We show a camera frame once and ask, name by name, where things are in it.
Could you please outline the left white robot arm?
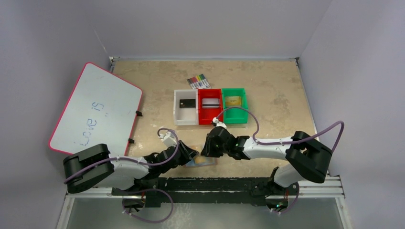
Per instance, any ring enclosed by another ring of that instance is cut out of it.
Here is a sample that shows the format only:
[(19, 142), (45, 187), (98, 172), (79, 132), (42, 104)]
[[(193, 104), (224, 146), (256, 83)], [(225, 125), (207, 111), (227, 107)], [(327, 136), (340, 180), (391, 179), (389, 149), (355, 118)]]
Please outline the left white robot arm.
[(143, 157), (112, 156), (106, 144), (98, 144), (63, 160), (68, 193), (76, 194), (93, 187), (115, 187), (137, 195), (141, 180), (160, 175), (192, 161), (199, 152), (186, 146), (170, 146), (160, 153)]

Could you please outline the red plastic bin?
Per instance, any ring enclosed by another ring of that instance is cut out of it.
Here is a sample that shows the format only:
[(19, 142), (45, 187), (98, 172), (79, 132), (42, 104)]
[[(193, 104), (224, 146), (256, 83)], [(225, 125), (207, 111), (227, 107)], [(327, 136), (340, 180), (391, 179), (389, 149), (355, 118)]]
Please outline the red plastic bin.
[[(220, 100), (219, 108), (202, 108), (203, 98), (218, 98)], [(223, 110), (223, 99), (221, 89), (198, 89), (198, 122), (199, 125), (210, 125), (212, 119), (217, 117)]]

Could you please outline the red framed whiteboard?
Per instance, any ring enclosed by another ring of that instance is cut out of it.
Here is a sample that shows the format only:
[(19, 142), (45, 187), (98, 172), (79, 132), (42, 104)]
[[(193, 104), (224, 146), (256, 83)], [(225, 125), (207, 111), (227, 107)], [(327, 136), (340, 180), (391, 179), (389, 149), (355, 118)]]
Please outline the red framed whiteboard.
[(143, 91), (88, 62), (72, 90), (48, 146), (66, 154), (97, 144), (123, 156), (133, 130)]

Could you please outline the pink leather card holder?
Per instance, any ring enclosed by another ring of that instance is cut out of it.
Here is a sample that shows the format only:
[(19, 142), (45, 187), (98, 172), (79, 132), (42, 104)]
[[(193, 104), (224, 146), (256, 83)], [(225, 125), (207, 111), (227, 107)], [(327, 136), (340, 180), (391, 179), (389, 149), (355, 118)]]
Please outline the pink leather card holder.
[(186, 163), (184, 167), (186, 168), (196, 168), (204, 166), (214, 166), (217, 164), (217, 158), (214, 157), (205, 157), (201, 155), (203, 145), (193, 145), (190, 146), (191, 149), (198, 151), (198, 154), (193, 157), (193, 159)]

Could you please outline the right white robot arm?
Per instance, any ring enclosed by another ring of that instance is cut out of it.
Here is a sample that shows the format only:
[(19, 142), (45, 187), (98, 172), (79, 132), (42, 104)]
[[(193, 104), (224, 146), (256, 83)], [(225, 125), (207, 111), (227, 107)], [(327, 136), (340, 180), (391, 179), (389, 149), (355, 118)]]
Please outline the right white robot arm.
[(322, 184), (329, 169), (332, 150), (302, 131), (279, 139), (254, 139), (251, 136), (233, 136), (226, 128), (217, 126), (207, 134), (201, 155), (235, 160), (270, 158), (288, 161), (277, 167), (268, 181), (268, 188), (280, 194), (290, 185), (308, 180)]

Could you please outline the white plastic bin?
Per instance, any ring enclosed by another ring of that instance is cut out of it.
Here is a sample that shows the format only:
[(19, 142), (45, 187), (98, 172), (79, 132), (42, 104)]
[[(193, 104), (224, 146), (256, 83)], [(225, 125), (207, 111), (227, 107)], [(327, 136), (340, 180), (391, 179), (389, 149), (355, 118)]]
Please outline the white plastic bin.
[[(173, 120), (176, 126), (198, 125), (198, 91), (195, 89), (174, 90)], [(195, 108), (179, 108), (180, 99), (195, 99)]]

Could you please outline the green plastic bin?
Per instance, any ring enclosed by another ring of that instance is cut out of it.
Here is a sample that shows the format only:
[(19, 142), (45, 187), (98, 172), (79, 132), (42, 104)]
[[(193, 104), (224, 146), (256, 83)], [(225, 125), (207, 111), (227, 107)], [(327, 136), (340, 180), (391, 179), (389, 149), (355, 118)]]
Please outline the green plastic bin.
[[(240, 96), (242, 98), (242, 106), (246, 110), (249, 109), (247, 96), (244, 88), (222, 88), (222, 99), (224, 110), (228, 107), (225, 107), (225, 97), (226, 96)], [(249, 113), (242, 109), (233, 108), (224, 112), (223, 118), (225, 124), (247, 124)]]

